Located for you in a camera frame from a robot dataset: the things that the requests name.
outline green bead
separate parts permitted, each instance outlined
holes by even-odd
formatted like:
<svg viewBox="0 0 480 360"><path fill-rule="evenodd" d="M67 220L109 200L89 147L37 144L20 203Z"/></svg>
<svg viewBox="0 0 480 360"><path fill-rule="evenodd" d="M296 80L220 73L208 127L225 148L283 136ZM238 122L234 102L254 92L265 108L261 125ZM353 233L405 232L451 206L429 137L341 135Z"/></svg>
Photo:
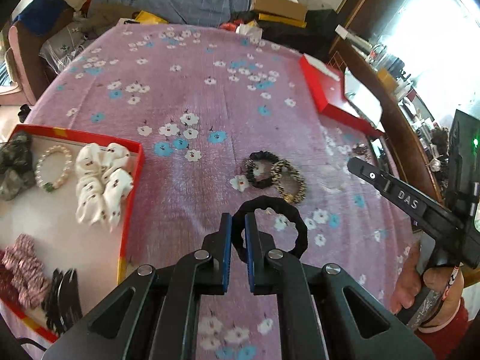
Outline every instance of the green bead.
<svg viewBox="0 0 480 360"><path fill-rule="evenodd" d="M47 192L53 192L55 190L52 183L45 183L43 189Z"/></svg>

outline finger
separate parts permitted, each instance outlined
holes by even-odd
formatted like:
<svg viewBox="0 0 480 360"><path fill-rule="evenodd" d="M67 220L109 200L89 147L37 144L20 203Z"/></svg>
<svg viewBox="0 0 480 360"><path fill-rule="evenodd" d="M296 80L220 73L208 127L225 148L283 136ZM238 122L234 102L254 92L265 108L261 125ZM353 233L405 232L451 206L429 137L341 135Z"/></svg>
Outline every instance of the finger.
<svg viewBox="0 0 480 360"><path fill-rule="evenodd" d="M430 268L423 274L423 281L431 290L443 292L450 280L452 271L453 268L451 267Z"/></svg>

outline pearl bracelet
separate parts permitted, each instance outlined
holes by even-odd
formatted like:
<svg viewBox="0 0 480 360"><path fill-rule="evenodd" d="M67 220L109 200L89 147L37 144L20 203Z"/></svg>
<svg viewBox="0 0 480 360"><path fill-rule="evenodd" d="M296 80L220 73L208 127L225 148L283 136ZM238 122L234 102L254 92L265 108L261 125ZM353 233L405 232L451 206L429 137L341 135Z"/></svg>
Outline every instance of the pearl bracelet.
<svg viewBox="0 0 480 360"><path fill-rule="evenodd" d="M43 161L52 153L55 152L62 152L65 155L65 166L63 167L63 172L59 179L57 181L54 181L53 183L44 183L42 180L42 177L40 176L40 169L42 168ZM71 171L71 166L73 164L73 161L71 160L71 152L68 150L65 146L62 145L55 145L49 148L48 150L45 151L45 153L40 157L37 163L37 167L35 169L35 181L37 182L37 185L45 190L46 192L53 192L54 190L57 190L60 188L64 183L65 180L68 178L70 171Z"/></svg>

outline white scrunchie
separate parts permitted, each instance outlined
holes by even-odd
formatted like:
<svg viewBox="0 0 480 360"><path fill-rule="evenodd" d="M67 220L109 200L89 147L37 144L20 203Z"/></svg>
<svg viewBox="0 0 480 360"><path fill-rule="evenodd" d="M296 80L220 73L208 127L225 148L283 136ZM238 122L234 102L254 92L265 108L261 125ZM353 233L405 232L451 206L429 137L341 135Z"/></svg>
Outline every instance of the white scrunchie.
<svg viewBox="0 0 480 360"><path fill-rule="evenodd" d="M75 215L78 223L109 224L110 231L118 226L122 214L121 200L128 196L134 185L125 170L129 168L130 152L117 143L108 145L105 153L96 143L80 150L75 162L79 178Z"/></svg>

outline metal screw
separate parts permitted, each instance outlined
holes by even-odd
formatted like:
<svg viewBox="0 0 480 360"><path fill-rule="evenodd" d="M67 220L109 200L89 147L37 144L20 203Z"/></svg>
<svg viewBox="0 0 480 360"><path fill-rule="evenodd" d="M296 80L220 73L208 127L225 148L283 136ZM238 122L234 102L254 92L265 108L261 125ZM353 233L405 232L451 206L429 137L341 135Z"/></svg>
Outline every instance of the metal screw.
<svg viewBox="0 0 480 360"><path fill-rule="evenodd" d="M327 264L325 266L325 270L329 275L337 275L340 273L342 268L340 268L337 264L333 264L332 262L330 264Z"/></svg>
<svg viewBox="0 0 480 360"><path fill-rule="evenodd" d="M195 252L194 256L197 260L204 260L210 257L210 253L206 250L200 249Z"/></svg>
<svg viewBox="0 0 480 360"><path fill-rule="evenodd" d="M137 273L140 275L140 276L148 276L150 273L153 272L153 268L151 265L141 265L138 267L137 269Z"/></svg>
<svg viewBox="0 0 480 360"><path fill-rule="evenodd" d="M268 257L273 260L279 260L283 257L283 252L280 249L272 249L268 252Z"/></svg>

